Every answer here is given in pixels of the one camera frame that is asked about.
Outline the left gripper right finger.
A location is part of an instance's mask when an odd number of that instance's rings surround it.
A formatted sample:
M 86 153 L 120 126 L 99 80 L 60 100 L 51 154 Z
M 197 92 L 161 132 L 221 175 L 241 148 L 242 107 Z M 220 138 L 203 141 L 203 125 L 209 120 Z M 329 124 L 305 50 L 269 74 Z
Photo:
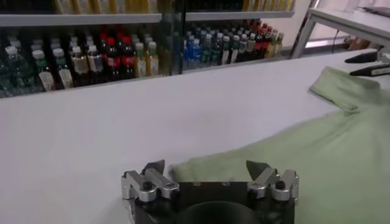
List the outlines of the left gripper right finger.
M 255 161 L 246 161 L 246 167 L 252 179 L 247 188 L 256 199 L 270 194 L 276 201 L 298 200 L 299 176 L 295 170 L 286 169 L 280 174 L 269 164 Z

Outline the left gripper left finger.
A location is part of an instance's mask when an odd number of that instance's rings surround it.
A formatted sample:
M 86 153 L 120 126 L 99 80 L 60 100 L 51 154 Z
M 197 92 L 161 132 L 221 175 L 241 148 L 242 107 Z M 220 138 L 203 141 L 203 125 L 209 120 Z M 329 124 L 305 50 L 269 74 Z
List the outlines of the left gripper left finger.
M 152 202 L 158 197 L 173 199 L 180 190 L 179 183 L 169 180 L 163 173 L 165 160 L 147 163 L 143 170 L 125 171 L 121 177 L 122 198 Z

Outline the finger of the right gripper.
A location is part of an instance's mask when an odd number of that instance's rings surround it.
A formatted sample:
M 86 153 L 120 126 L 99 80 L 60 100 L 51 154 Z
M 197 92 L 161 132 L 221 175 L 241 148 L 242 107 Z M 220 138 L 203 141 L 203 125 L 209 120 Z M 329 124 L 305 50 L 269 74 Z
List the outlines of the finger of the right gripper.
M 372 63 L 372 62 L 382 62 L 389 63 L 389 53 L 381 53 L 380 51 L 367 52 L 359 54 L 357 56 L 348 58 L 344 60 L 345 63 L 351 64 L 361 64 L 361 63 Z
M 362 77 L 377 77 L 377 76 L 384 76 L 389 75 L 389 64 L 380 64 L 380 65 L 373 65 L 368 66 L 356 71 L 352 71 L 349 74 L 351 76 L 362 76 Z

